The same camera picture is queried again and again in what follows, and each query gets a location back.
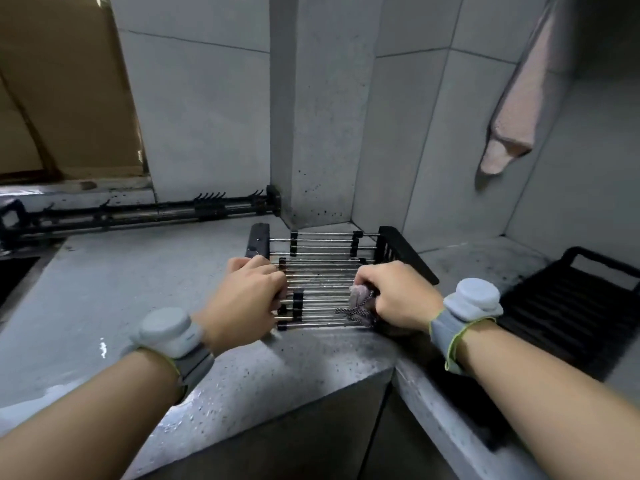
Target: wet countertop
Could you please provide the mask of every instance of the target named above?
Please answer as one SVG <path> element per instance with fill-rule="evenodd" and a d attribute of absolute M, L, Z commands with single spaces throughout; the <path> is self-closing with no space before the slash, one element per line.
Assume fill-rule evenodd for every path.
<path fill-rule="evenodd" d="M 130 327 L 149 311 L 201 307 L 227 259 L 244 253 L 256 222 L 271 224 L 272 236 L 288 233 L 279 218 L 262 216 L 69 238 L 0 333 L 0 435 L 115 363 Z M 332 230 L 353 228 L 341 226 Z M 505 288 L 546 265 L 535 251 L 497 239 L 504 241 L 422 257 L 439 275 L 443 293 L 471 275 Z M 461 479 L 545 478 L 517 444 L 487 450 L 420 364 L 395 343 L 350 329 L 274 332 L 222 355 L 192 395 L 167 413 L 125 478 L 376 374 L 393 382 Z"/>

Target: pink towel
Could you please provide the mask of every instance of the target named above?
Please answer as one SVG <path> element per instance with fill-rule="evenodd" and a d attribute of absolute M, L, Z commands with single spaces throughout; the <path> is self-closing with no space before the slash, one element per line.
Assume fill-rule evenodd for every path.
<path fill-rule="evenodd" d="M 548 7 L 532 35 L 529 53 L 498 105 L 491 124 L 491 137 L 480 163 L 480 170 L 487 175 L 501 173 L 510 161 L 533 149 L 544 99 L 543 84 L 554 19 Z"/>

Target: person's left hand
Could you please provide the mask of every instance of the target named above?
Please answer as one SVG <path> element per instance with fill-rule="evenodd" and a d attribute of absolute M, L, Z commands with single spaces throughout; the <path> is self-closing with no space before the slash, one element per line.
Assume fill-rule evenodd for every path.
<path fill-rule="evenodd" d="M 287 293 L 287 278 L 263 256 L 231 258 L 227 275 L 203 310 L 192 315 L 215 356 L 251 344 L 275 325 L 271 313 Z"/>

